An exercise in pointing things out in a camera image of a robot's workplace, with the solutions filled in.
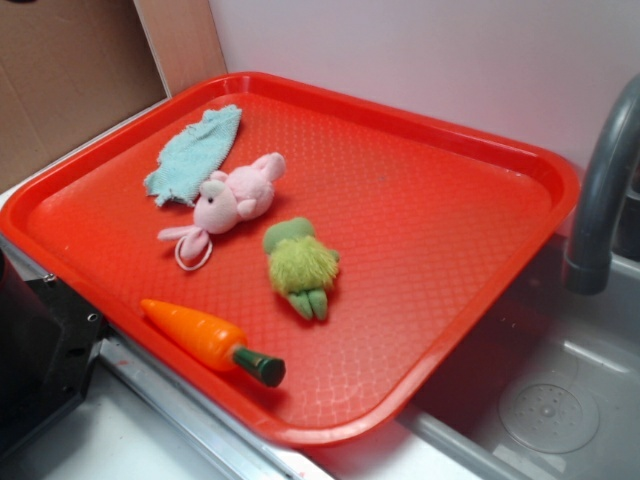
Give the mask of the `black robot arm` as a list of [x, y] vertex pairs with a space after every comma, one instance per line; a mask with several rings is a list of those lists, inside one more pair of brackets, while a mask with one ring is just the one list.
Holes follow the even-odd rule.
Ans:
[[101, 312], [61, 280], [24, 280], [1, 256], [1, 457], [85, 399]]

